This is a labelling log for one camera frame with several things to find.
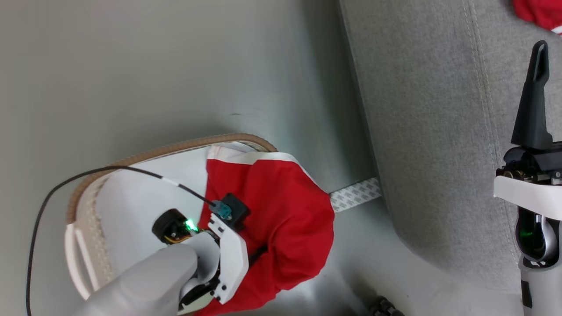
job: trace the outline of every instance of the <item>red cloth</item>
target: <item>red cloth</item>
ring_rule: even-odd
[[[214,147],[211,151],[231,151]],[[252,153],[250,155],[279,155]],[[322,191],[293,161],[260,159],[252,164],[207,161],[206,197],[220,200],[233,193],[251,214],[240,235],[248,253],[263,245],[268,251],[250,267],[234,297],[221,305],[213,300],[196,316],[209,316],[256,309],[316,276],[328,257],[334,233],[334,211],[327,193]],[[207,228],[211,216],[204,207],[199,226]]]
[[[562,33],[562,1],[561,0],[513,0],[515,13],[527,22]]]

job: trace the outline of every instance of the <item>white adhesive strip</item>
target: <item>white adhesive strip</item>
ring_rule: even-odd
[[[381,197],[379,180],[370,178],[365,181],[357,182],[343,189],[330,193],[330,200],[334,212],[348,210],[354,206],[369,202]]]

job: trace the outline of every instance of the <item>green led light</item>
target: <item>green led light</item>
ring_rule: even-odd
[[[195,225],[195,223],[193,222],[192,219],[188,219],[185,221],[185,226],[190,230],[190,231],[195,231],[198,232],[199,228],[197,228],[197,226]]]

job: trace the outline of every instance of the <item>gray cushion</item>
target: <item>gray cushion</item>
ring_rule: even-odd
[[[342,0],[384,196],[402,240],[460,278],[519,291],[516,208],[493,198],[533,44],[550,48],[562,140],[562,39],[510,1]]]

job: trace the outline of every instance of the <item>white fabric trim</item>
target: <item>white fabric trim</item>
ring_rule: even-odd
[[[305,168],[298,163],[297,159],[290,154],[285,152],[240,152],[230,148],[222,146],[211,146],[209,148],[209,153],[207,154],[207,159],[220,160],[224,162],[229,162],[232,164],[242,164],[242,165],[253,165],[258,160],[279,160],[279,161],[290,161],[301,167],[302,171],[316,184],[316,181],[306,172]]]
[[[279,160],[290,161],[299,165],[302,171],[310,177],[306,170],[298,163],[298,161],[290,154],[284,152],[239,152],[221,146],[211,146],[207,159],[220,160],[232,164],[253,165],[258,160]],[[330,200],[334,212],[348,210],[354,206],[366,203],[380,197],[379,181],[376,178],[370,178],[352,184],[343,189],[330,193]]]
[[[556,34],[562,33],[562,25],[560,25],[560,26],[558,26],[558,27],[556,27],[556,28],[553,28],[551,31],[553,31],[553,32],[556,33]]]

